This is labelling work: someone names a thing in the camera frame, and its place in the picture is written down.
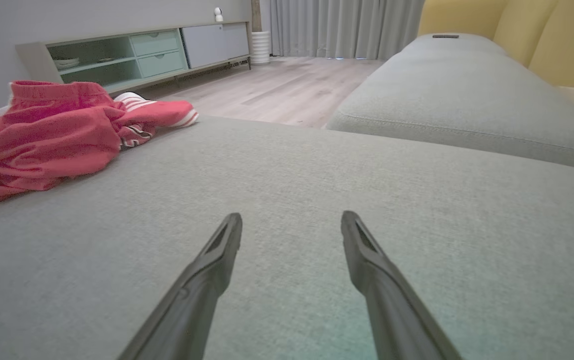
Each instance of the cabinet door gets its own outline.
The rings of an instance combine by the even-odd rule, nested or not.
[[[191,69],[228,59],[222,25],[183,27],[182,39]]]
[[[226,23],[222,26],[227,46],[227,59],[249,55],[249,42],[246,33],[246,23]]]

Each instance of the cushion seam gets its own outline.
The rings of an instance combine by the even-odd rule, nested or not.
[[[478,131],[474,131],[474,130],[447,129],[444,127],[424,125],[421,123],[411,123],[411,122],[403,122],[403,121],[384,121],[384,120],[379,120],[379,119],[375,119],[375,118],[368,118],[365,116],[349,115],[349,114],[344,113],[340,109],[338,112],[340,114],[342,114],[343,116],[351,117],[351,118],[357,119],[359,121],[374,121],[377,123],[385,123],[385,124],[388,123],[391,125],[415,126],[418,128],[426,128],[426,129],[431,129],[431,130],[436,130],[436,131],[441,131],[441,132],[469,133],[469,134],[478,135],[481,137],[489,137],[489,138],[495,138],[495,139],[507,139],[507,140],[512,140],[512,141],[520,141],[520,142],[524,142],[524,143],[528,143],[528,144],[534,144],[534,145],[539,146],[543,149],[550,147],[550,148],[554,148],[555,150],[563,150],[563,151],[569,151],[569,152],[574,151],[574,148],[572,148],[572,147],[567,147],[567,146],[562,146],[562,145],[554,145],[552,143],[543,143],[543,142],[538,142],[538,141],[533,141],[533,140],[528,140],[528,139],[520,139],[519,137],[510,137],[510,136],[503,136],[503,135],[497,135],[497,134],[490,134],[490,133],[478,132]]]

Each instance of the gray sofa cushion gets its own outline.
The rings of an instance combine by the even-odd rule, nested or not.
[[[460,36],[417,38],[326,128],[574,166],[574,105],[492,41]]]
[[[466,359],[574,359],[574,168],[201,119],[0,203],[0,360],[117,357],[229,212],[243,239],[205,359],[375,360],[346,209]]]

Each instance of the white bowl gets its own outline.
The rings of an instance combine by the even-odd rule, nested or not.
[[[53,63],[56,64],[56,69],[65,70],[74,66],[79,66],[80,59],[77,57],[75,59],[54,59]]]

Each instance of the gray curtain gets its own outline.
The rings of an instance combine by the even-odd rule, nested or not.
[[[271,0],[283,57],[389,59],[418,34],[424,0]]]

